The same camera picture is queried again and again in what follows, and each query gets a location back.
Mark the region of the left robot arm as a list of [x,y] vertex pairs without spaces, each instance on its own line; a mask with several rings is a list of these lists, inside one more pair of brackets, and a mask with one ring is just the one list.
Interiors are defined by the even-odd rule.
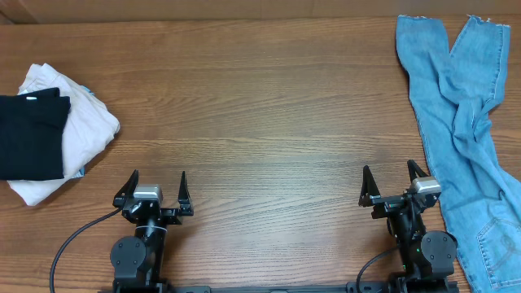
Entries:
[[135,230],[133,236],[120,238],[112,247],[112,289],[114,292],[172,292],[173,286],[160,275],[168,227],[180,225],[184,216],[194,215],[186,174],[181,175],[177,208],[162,206],[160,185],[140,185],[138,179],[138,170],[134,170],[113,199],[113,206],[135,225]]

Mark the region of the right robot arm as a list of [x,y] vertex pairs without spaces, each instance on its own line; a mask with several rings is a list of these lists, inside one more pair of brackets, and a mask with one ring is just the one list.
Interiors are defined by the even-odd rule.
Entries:
[[[407,161],[410,186],[400,195],[383,197],[369,166],[363,168],[358,205],[372,207],[374,219],[384,218],[396,246],[369,260],[359,271],[354,290],[357,292],[436,293],[458,292],[458,284],[449,281],[454,274],[458,241],[450,233],[428,231],[422,213],[436,205],[440,183],[424,172],[414,160]],[[400,254],[403,270],[390,273],[386,281],[363,282],[363,273],[376,261]]]

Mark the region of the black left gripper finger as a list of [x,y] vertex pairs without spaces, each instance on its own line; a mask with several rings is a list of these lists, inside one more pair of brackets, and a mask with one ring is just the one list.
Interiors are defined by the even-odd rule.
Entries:
[[123,198],[128,198],[129,196],[131,196],[134,193],[135,188],[138,184],[138,179],[139,179],[139,171],[137,169],[135,169],[132,172],[131,176],[129,177],[128,181],[116,193],[115,199],[123,199]]
[[177,201],[180,205],[190,205],[190,193],[188,191],[186,172],[182,172]]

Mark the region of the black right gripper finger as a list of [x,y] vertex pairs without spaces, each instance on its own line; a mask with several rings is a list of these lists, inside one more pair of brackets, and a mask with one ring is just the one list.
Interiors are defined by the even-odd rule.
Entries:
[[409,179],[411,181],[420,177],[428,177],[428,174],[424,172],[414,160],[408,160],[407,167],[409,172]]
[[373,174],[370,171],[370,167],[365,165],[362,172],[360,199],[369,199],[371,196],[380,196],[380,192],[376,185]]

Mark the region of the light blue denim jeans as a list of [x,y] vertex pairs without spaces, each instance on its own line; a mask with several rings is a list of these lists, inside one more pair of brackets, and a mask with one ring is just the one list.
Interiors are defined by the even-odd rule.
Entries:
[[489,117],[505,97],[510,26],[472,15],[450,42],[441,20],[400,15],[396,51],[471,289],[519,291],[520,183],[499,164]]

